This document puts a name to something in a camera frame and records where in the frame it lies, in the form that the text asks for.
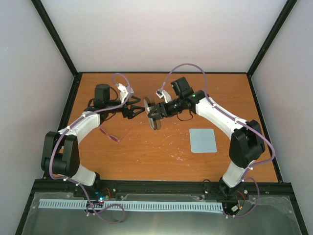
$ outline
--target round disc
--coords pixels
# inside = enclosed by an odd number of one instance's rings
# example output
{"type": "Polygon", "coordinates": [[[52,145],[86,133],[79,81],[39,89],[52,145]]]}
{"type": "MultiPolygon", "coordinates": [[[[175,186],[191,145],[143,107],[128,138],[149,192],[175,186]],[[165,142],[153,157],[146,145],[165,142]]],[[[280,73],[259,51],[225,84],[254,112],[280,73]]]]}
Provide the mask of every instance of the round disc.
{"type": "MultiPolygon", "coordinates": [[[[153,98],[151,98],[151,97],[144,97],[143,98],[143,105],[145,107],[146,114],[148,115],[148,112],[149,112],[148,109],[150,107],[154,107],[156,105],[156,103],[153,100],[153,98]]],[[[150,127],[151,127],[152,130],[156,131],[156,130],[161,129],[161,120],[156,120],[154,118],[148,118],[148,121],[149,121],[149,124],[150,124],[150,127]]]]}

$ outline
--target gray wall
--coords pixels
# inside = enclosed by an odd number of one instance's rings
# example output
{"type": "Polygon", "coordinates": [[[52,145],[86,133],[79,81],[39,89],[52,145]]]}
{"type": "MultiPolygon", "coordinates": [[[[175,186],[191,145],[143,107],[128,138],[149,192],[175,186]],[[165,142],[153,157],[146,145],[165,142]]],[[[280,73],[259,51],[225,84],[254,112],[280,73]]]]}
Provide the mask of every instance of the gray wall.
{"type": "Polygon", "coordinates": [[[246,72],[285,2],[43,0],[78,71],[246,72]]]}
{"type": "Polygon", "coordinates": [[[313,234],[313,1],[300,0],[252,78],[277,151],[313,234]]]}
{"type": "Polygon", "coordinates": [[[30,0],[0,4],[0,233],[15,233],[72,75],[30,0]]]}

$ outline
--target wire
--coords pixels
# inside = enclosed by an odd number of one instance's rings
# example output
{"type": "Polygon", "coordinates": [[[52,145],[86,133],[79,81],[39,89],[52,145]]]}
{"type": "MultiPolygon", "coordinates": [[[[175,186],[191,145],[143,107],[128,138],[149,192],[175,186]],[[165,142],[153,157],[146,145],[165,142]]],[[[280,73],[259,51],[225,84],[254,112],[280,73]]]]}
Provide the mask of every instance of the wire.
{"type": "Polygon", "coordinates": [[[181,65],[177,65],[176,67],[174,67],[169,73],[168,75],[166,76],[163,84],[162,84],[162,87],[161,89],[163,90],[167,80],[169,79],[170,75],[176,70],[178,69],[179,67],[181,66],[185,66],[185,65],[189,65],[189,66],[193,66],[193,67],[196,67],[197,69],[199,69],[202,74],[204,75],[204,79],[205,79],[205,84],[204,84],[204,95],[207,99],[207,101],[213,106],[215,107],[220,113],[224,114],[226,117],[228,117],[229,119],[231,119],[232,121],[236,122],[237,124],[240,124],[242,125],[243,127],[245,127],[246,129],[248,129],[249,131],[252,131],[254,134],[256,134],[258,137],[260,137],[262,140],[264,140],[266,142],[266,144],[270,147],[271,151],[272,151],[272,156],[267,159],[267,160],[264,160],[264,161],[260,161],[260,162],[257,162],[257,163],[253,163],[251,164],[250,168],[247,168],[246,171],[244,172],[244,174],[242,175],[242,179],[246,176],[246,174],[248,173],[248,171],[250,169],[252,169],[253,166],[256,166],[256,165],[260,165],[260,164],[265,164],[265,163],[268,163],[268,162],[271,162],[274,157],[276,156],[276,153],[275,153],[275,149],[273,147],[273,145],[262,135],[260,134],[258,131],[254,130],[252,127],[246,125],[245,123],[242,123],[241,121],[238,121],[236,119],[238,119],[237,117],[232,117],[230,114],[228,114],[226,111],[224,111],[223,109],[221,109],[217,104],[214,104],[213,101],[209,98],[209,94],[207,93],[207,85],[208,85],[208,79],[207,79],[207,76],[205,74],[205,72],[203,71],[203,69],[201,69],[198,65],[194,65],[194,64],[190,64],[190,63],[185,63],[185,64],[181,64],[181,65]]]}
{"type": "Polygon", "coordinates": [[[87,107],[91,105],[92,101],[93,101],[93,98],[88,101],[87,107]]]}
{"type": "Polygon", "coordinates": [[[111,117],[109,117],[109,118],[107,118],[107,119],[105,119],[104,121],[108,121],[108,120],[110,120],[112,117],[114,117],[116,115],[116,113],[114,113],[114,114],[112,114],[111,115],[111,117]]]}
{"type": "MultiPolygon", "coordinates": [[[[123,75],[123,74],[121,74],[121,73],[115,73],[115,74],[113,74],[113,76],[112,76],[112,82],[113,82],[113,84],[115,84],[116,86],[119,85],[119,84],[117,84],[117,83],[114,81],[114,78],[115,78],[117,75],[120,75],[120,76],[122,76],[122,77],[125,79],[125,81],[127,82],[128,87],[129,87],[129,91],[130,91],[130,90],[131,90],[131,85],[130,85],[130,83],[129,83],[129,80],[127,79],[127,77],[126,77],[125,75],[123,75]]],[[[121,222],[122,220],[124,220],[124,218],[125,218],[125,210],[124,210],[124,208],[123,208],[120,204],[112,204],[112,205],[110,205],[110,206],[104,208],[103,211],[107,210],[107,209],[110,208],[110,207],[114,207],[114,206],[120,207],[120,208],[122,209],[122,211],[123,211],[123,218],[122,218],[121,220],[117,221],[117,222],[111,222],[111,221],[107,221],[107,220],[103,219],[103,218],[98,214],[98,212],[94,209],[94,207],[92,206],[92,203],[91,203],[91,201],[90,201],[90,198],[89,198],[88,193],[87,193],[86,189],[84,188],[84,186],[81,185],[80,183],[76,182],[75,180],[73,180],[73,179],[71,179],[71,178],[68,178],[68,177],[65,177],[65,176],[55,177],[55,176],[53,175],[52,166],[53,166],[53,160],[54,160],[55,154],[56,154],[56,152],[57,152],[57,150],[58,150],[58,148],[59,148],[59,145],[60,145],[62,139],[64,138],[64,136],[67,134],[67,132],[69,132],[70,129],[72,129],[74,126],[76,126],[78,123],[80,123],[80,122],[81,122],[84,118],[86,118],[86,117],[89,117],[89,116],[91,116],[91,115],[94,115],[94,114],[97,114],[97,113],[100,113],[100,112],[103,112],[103,111],[118,109],[118,108],[122,107],[122,106],[130,99],[130,97],[131,97],[131,93],[129,92],[128,95],[127,95],[127,97],[126,97],[126,99],[125,99],[124,102],[122,102],[121,104],[116,105],[116,106],[113,106],[113,107],[105,108],[105,109],[100,109],[100,110],[97,110],[97,111],[94,111],[94,112],[90,112],[90,113],[88,113],[85,117],[79,117],[74,123],[72,123],[70,126],[68,126],[68,127],[67,127],[67,130],[65,130],[65,131],[60,135],[60,137],[58,138],[58,140],[57,140],[57,142],[56,142],[56,144],[55,144],[55,146],[54,146],[54,148],[53,148],[53,150],[52,150],[52,154],[51,154],[51,158],[50,158],[50,163],[49,163],[49,175],[50,175],[51,179],[53,179],[53,180],[67,179],[68,181],[70,181],[70,182],[72,182],[72,183],[74,183],[74,184],[79,184],[79,186],[82,188],[83,192],[85,193],[86,198],[87,198],[89,204],[91,205],[91,208],[92,208],[92,210],[94,211],[95,215],[96,215],[97,217],[99,217],[102,221],[104,221],[104,222],[106,222],[106,223],[110,223],[110,224],[119,223],[119,222],[121,222]]]]}
{"type": "Polygon", "coordinates": [[[116,98],[115,98],[114,100],[117,100],[117,98],[118,98],[118,93],[117,93],[116,89],[114,89],[114,88],[111,87],[111,86],[110,86],[110,89],[112,89],[112,91],[114,91],[114,93],[116,94],[116,98]]]}
{"type": "Polygon", "coordinates": [[[189,120],[191,120],[191,119],[194,118],[194,116],[192,115],[192,113],[191,113],[190,110],[189,110],[189,114],[190,114],[191,118],[189,118],[189,119],[187,119],[187,120],[182,120],[182,119],[180,119],[180,118],[178,117],[178,114],[176,114],[176,116],[177,116],[177,118],[178,118],[179,121],[189,121],[189,120]]]}
{"type": "Polygon", "coordinates": [[[242,194],[242,192],[240,192],[240,191],[237,191],[237,193],[239,193],[239,194],[243,197],[244,202],[243,202],[243,205],[242,205],[242,206],[244,206],[245,201],[246,201],[246,199],[245,199],[244,195],[243,195],[243,194],[242,194]]]}
{"type": "MultiPolygon", "coordinates": [[[[72,183],[75,182],[75,181],[72,180],[71,178],[69,178],[68,180],[69,180],[70,182],[72,182],[72,183]]],[[[93,205],[92,205],[92,202],[91,202],[91,200],[90,200],[90,198],[89,198],[89,196],[88,196],[88,193],[87,193],[85,187],[84,187],[82,184],[79,184],[79,186],[82,188],[83,192],[84,192],[85,195],[86,195],[87,201],[88,201],[88,203],[89,203],[89,207],[93,210],[94,214],[95,214],[99,219],[101,219],[103,222],[106,222],[106,223],[108,223],[108,224],[117,224],[117,223],[120,223],[120,222],[122,222],[122,221],[124,220],[126,213],[125,213],[125,210],[124,210],[124,208],[122,207],[122,205],[120,205],[120,204],[111,204],[111,205],[105,207],[104,209],[102,209],[101,211],[96,211],[95,208],[94,208],[93,205]],[[121,208],[121,210],[123,211],[123,216],[122,216],[122,218],[121,218],[120,220],[115,221],[115,222],[112,222],[112,221],[107,221],[107,220],[105,220],[104,218],[102,218],[102,217],[100,216],[100,213],[106,211],[107,209],[109,209],[109,208],[111,208],[111,207],[120,207],[120,208],[121,208]]]]}
{"type": "Polygon", "coordinates": [[[256,183],[255,179],[253,179],[252,177],[245,178],[245,181],[246,181],[246,180],[252,180],[252,181],[254,182],[255,187],[256,187],[256,190],[257,190],[257,193],[258,193],[258,198],[256,199],[255,204],[253,205],[253,207],[252,207],[249,211],[247,211],[247,212],[244,213],[244,214],[237,215],[237,216],[235,216],[234,218],[242,218],[242,217],[244,217],[244,216],[250,214],[251,212],[254,211],[254,209],[256,208],[257,204],[259,203],[259,199],[260,199],[260,189],[259,189],[258,184],[256,183]]]}
{"type": "Polygon", "coordinates": [[[109,199],[111,199],[111,192],[110,192],[110,190],[108,188],[104,188],[101,191],[104,191],[104,190],[107,190],[109,192],[109,199]]]}

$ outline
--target wooden table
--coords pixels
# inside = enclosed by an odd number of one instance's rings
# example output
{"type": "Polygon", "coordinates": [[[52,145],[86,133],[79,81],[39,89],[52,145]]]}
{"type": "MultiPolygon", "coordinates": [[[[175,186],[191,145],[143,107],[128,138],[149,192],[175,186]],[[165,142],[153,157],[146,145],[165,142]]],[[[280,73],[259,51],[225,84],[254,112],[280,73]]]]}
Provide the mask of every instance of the wooden table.
{"type": "MultiPolygon", "coordinates": [[[[130,73],[134,94],[143,99],[152,96],[161,102],[155,91],[161,87],[166,74],[130,73]]],[[[94,97],[97,84],[112,85],[110,73],[84,73],[73,105],[69,122],[77,119],[94,97]]],[[[172,97],[175,93],[170,82],[185,76],[190,86],[203,90],[202,74],[173,74],[165,89],[172,97]]],[[[208,74],[208,93],[214,100],[233,114],[246,120],[260,122],[252,93],[245,74],[208,74]]],[[[116,82],[126,84],[121,77],[116,82]]],[[[185,111],[181,119],[188,119],[185,111]]],[[[111,180],[168,180],[168,181],[218,181],[230,163],[228,155],[230,140],[212,123],[200,116],[190,121],[179,121],[176,117],[164,118],[162,128],[153,131],[145,113],[128,120],[121,114],[104,122],[102,127],[117,137],[127,135],[120,143],[110,140],[98,129],[94,129],[79,145],[81,163],[98,172],[101,179],[111,180]],[[189,129],[214,129],[217,153],[191,153],[189,129]]],[[[268,150],[259,160],[270,157],[268,150]]],[[[263,164],[250,171],[258,182],[277,182],[272,163],[263,164]]]]}

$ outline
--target light blue pad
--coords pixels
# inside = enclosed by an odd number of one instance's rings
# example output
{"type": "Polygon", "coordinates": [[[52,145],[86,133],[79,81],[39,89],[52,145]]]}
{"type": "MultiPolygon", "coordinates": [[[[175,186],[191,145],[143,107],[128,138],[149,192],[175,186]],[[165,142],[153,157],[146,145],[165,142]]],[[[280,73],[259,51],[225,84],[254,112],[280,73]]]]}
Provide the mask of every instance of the light blue pad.
{"type": "Polygon", "coordinates": [[[190,129],[190,146],[192,153],[216,153],[213,129],[190,129]]]}

